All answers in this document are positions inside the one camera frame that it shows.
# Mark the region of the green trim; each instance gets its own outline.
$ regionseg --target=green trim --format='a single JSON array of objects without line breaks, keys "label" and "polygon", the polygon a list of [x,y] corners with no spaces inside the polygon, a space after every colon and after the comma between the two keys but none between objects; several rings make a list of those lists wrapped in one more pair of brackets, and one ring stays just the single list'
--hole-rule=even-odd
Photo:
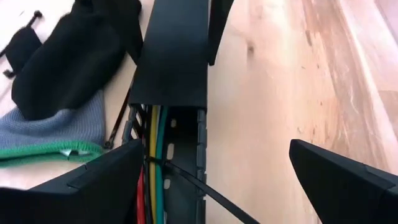
[{"label": "green trim", "polygon": [[[63,149],[90,152],[86,155],[71,154],[68,157],[61,154]],[[0,167],[16,166],[33,162],[64,160],[73,162],[88,162],[104,153],[102,146],[87,141],[60,141],[40,145],[0,149]]]}]

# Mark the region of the gray knit fabric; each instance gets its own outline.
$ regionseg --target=gray knit fabric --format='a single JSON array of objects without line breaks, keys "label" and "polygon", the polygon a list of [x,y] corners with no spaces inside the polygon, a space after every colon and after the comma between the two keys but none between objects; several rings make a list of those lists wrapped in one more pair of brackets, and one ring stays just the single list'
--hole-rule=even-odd
[{"label": "gray knit fabric", "polygon": [[100,90],[77,110],[27,121],[18,108],[0,118],[0,150],[59,141],[88,141],[102,146],[105,135],[104,96]]}]

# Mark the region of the green wire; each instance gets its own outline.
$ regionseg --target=green wire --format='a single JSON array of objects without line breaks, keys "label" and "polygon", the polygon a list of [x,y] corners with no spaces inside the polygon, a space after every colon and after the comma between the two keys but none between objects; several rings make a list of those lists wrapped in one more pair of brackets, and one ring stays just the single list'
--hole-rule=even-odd
[{"label": "green wire", "polygon": [[[156,140],[156,158],[162,159],[164,129],[166,126],[168,108],[165,106],[160,116],[159,128]],[[164,224],[164,204],[163,204],[163,177],[162,169],[156,165],[156,224]]]}]

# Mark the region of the wooden surface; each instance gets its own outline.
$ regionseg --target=wooden surface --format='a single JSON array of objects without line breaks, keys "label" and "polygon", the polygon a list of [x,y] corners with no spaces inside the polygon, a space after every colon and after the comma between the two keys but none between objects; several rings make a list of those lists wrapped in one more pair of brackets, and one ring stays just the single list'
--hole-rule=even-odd
[{"label": "wooden surface", "polygon": [[[142,2],[145,31],[153,0]],[[292,138],[398,174],[397,24],[385,11],[394,7],[235,0],[209,68],[208,184],[261,223],[318,223],[289,161]],[[126,57],[106,88],[108,133],[134,69]],[[75,166],[2,169],[0,185],[27,189]],[[239,223],[206,199],[207,223]]]}]

